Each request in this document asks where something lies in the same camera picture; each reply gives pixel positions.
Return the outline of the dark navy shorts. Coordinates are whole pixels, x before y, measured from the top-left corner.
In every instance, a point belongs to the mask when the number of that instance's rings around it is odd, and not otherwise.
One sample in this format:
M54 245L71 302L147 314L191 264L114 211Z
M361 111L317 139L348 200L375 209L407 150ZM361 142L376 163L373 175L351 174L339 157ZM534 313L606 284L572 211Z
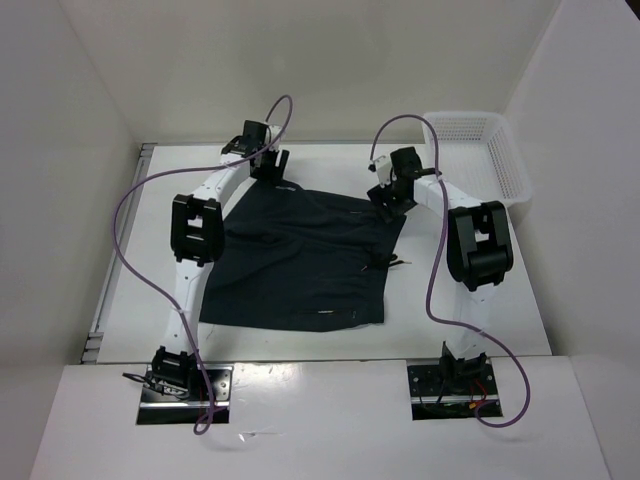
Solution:
M256 182L224 220L199 320L316 333L381 324L405 221L385 222L368 200Z

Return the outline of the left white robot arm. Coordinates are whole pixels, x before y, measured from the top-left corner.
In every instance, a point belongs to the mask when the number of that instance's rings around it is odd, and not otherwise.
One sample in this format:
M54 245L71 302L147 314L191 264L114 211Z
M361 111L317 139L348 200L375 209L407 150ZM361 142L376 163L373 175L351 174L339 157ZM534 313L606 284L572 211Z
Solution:
M200 389L196 360L199 307L206 277L225 246L223 207L247 179L280 181L289 152L279 149L284 128L267 122L244 123L243 131L221 150L221 169L192 193L172 202L170 246L176 260L176 303L160 347L152 360L150 381L163 384L175 398L191 398Z

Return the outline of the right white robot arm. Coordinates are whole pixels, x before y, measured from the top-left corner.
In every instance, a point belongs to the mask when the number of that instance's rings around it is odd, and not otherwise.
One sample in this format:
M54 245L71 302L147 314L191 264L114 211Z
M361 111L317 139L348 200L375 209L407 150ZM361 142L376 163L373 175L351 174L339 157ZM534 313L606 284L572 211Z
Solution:
M372 158L368 169L377 184L367 195L386 222L421 206L442 220L440 238L428 280L426 312L432 321L460 331L443 342L439 359L440 385L460 393L484 373L486 354L479 347L489 320L490 301L512 269L514 255L506 207L499 201L483 202L425 168L413 147ZM451 319L432 307L441 261L456 282L455 311Z

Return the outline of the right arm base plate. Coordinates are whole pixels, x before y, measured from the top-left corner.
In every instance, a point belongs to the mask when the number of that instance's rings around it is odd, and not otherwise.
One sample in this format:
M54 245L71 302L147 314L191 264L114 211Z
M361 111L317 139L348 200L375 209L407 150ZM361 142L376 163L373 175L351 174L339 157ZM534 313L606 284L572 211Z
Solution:
M445 380L437 360L413 361L406 366L414 421L503 417L491 363L472 376Z

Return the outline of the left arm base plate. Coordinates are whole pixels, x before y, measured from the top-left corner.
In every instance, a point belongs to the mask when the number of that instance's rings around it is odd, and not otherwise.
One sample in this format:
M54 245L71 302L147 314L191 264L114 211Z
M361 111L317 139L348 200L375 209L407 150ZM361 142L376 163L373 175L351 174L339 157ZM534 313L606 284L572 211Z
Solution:
M214 394L215 406L213 424L228 424L233 380L231 364L209 364L207 375ZM123 376L142 385L136 424L193 425L200 417L206 416L210 406L209 395L200 373L195 375L190 390L172 386L164 381L151 379L151 367L144 375L124 373Z

